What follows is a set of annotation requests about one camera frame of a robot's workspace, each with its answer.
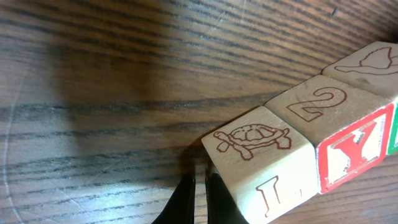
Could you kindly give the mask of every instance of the brown wood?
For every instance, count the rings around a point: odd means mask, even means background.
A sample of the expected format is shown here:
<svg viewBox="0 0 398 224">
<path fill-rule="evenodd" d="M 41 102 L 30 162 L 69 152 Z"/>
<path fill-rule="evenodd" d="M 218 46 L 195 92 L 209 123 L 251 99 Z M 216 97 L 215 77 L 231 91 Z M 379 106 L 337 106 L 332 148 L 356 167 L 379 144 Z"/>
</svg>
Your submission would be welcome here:
<svg viewBox="0 0 398 224">
<path fill-rule="evenodd" d="M 397 10 L 0 1 L 0 222 L 150 223 L 195 165 L 195 223 L 206 223 L 200 137 L 356 49 L 397 42 Z M 274 223 L 397 223 L 397 183 L 394 155 Z"/>
</svg>

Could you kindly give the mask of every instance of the cube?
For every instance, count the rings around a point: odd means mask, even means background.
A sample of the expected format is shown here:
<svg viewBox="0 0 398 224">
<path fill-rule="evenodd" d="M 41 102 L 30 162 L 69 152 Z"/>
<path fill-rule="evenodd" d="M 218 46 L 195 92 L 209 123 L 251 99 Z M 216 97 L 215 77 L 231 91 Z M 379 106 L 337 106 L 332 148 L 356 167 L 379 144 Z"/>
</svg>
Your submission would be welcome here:
<svg viewBox="0 0 398 224">
<path fill-rule="evenodd" d="M 317 75 L 265 106 L 316 147 L 321 194 L 386 156 L 394 109 L 387 98 Z"/>
<path fill-rule="evenodd" d="M 374 42 L 329 65 L 323 74 L 390 99 L 395 105 L 387 154 L 398 151 L 398 44 Z"/>
<path fill-rule="evenodd" d="M 269 223 L 318 191 L 314 147 L 263 106 L 202 143 L 249 223 Z"/>
</svg>

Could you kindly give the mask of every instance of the block side face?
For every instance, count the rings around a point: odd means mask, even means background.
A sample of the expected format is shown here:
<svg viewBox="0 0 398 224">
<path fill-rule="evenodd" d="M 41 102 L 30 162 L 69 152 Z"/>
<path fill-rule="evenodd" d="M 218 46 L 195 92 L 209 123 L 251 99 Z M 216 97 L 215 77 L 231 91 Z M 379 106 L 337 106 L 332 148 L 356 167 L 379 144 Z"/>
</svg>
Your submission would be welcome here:
<svg viewBox="0 0 398 224">
<path fill-rule="evenodd" d="M 317 146 L 389 102 L 368 91 L 317 75 L 271 99 L 265 106 Z"/>
<path fill-rule="evenodd" d="M 398 44 L 374 42 L 329 65 L 322 74 L 390 100 L 397 99 Z"/>
<path fill-rule="evenodd" d="M 398 116 L 397 116 L 397 113 L 398 113 L 398 103 L 395 103 L 387 155 L 391 155 L 398 151 Z"/>
<path fill-rule="evenodd" d="M 235 200 L 247 179 L 302 147 L 313 147 L 263 106 L 205 136 L 202 143 Z"/>
<path fill-rule="evenodd" d="M 321 194 L 362 174 L 385 158 L 393 109 L 393 104 L 389 104 L 319 145 Z"/>
<path fill-rule="evenodd" d="M 313 197 L 318 191 L 313 147 L 303 147 L 279 165 L 248 180 L 236 204 L 249 223 L 269 223 Z"/>
</svg>

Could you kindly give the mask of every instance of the brown line drawing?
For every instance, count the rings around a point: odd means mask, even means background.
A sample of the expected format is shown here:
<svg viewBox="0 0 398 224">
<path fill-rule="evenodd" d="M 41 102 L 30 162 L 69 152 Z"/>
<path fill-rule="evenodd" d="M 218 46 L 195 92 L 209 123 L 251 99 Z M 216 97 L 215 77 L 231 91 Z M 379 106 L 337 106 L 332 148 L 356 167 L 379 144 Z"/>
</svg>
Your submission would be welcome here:
<svg viewBox="0 0 398 224">
<path fill-rule="evenodd" d="M 272 179 L 274 179 L 274 178 L 276 178 L 276 181 L 275 181 L 275 183 L 274 183 L 274 191 L 275 191 L 276 198 L 278 199 L 278 203 L 280 203 L 278 191 L 276 191 L 276 183 L 278 183 L 278 180 L 279 180 L 278 175 L 276 175 L 275 177 L 273 177 L 273 178 L 271 178 L 271 179 L 265 181 L 264 183 L 262 183 L 262 184 L 260 184 L 260 185 L 258 185 L 258 186 L 256 187 L 256 190 L 261 192 L 262 197 L 264 198 L 264 201 L 266 202 L 266 205 L 267 205 L 266 217 L 267 217 L 267 218 L 270 217 L 270 215 L 267 215 L 267 214 L 269 213 L 270 208 L 269 208 L 269 205 L 268 205 L 268 202 L 267 202 L 267 199 L 266 199 L 266 195 L 264 194 L 264 191 L 261 190 L 261 189 L 259 189 L 259 187 L 262 186 L 262 185 L 264 185 L 264 184 L 266 184 L 266 183 L 268 183 L 268 182 L 270 182 L 270 181 L 271 181 Z"/>
<path fill-rule="evenodd" d="M 254 157 L 251 152 L 253 149 L 272 144 L 276 144 L 278 149 L 290 149 L 292 139 L 287 137 L 289 132 L 289 128 L 281 130 L 264 124 L 248 124 L 232 130 L 229 134 L 216 131 L 213 136 L 222 141 L 217 146 L 219 152 L 232 148 L 240 153 L 244 161 L 249 161 Z"/>
<path fill-rule="evenodd" d="M 335 66 L 335 70 L 369 75 L 396 74 L 398 73 L 398 56 L 391 57 L 391 50 L 392 47 L 382 47 L 368 53 L 365 58 L 359 61 L 359 66 Z"/>
<path fill-rule="evenodd" d="M 320 97 L 323 95 L 330 95 L 330 97 L 327 99 L 323 99 L 323 100 L 310 100 L 310 101 L 293 103 L 291 105 L 286 106 L 286 108 L 289 109 L 291 112 L 295 113 L 300 118 L 302 118 L 304 121 L 311 122 L 314 119 L 317 119 L 320 116 L 322 116 L 323 113 L 320 111 L 309 111 L 310 109 L 332 108 L 332 107 L 342 104 L 347 99 L 347 93 L 344 90 L 336 88 L 336 87 L 323 87 L 323 88 L 317 89 L 313 92 L 313 95 L 317 96 L 317 97 Z"/>
</svg>

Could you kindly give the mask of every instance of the alphabet block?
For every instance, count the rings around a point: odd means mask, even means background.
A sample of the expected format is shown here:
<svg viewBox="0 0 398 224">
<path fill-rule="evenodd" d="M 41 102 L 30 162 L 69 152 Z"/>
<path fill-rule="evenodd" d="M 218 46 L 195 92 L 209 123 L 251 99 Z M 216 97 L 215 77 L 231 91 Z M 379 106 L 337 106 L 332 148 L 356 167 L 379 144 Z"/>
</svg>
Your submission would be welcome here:
<svg viewBox="0 0 398 224">
<path fill-rule="evenodd" d="M 387 98 L 317 75 L 265 106 L 315 145 L 321 194 L 386 156 L 394 109 Z"/>
<path fill-rule="evenodd" d="M 323 74 L 389 98 L 395 104 L 387 154 L 398 151 L 398 44 L 374 42 L 329 65 Z"/>
<path fill-rule="evenodd" d="M 318 191 L 314 147 L 263 106 L 202 143 L 249 223 L 269 223 Z"/>
</svg>

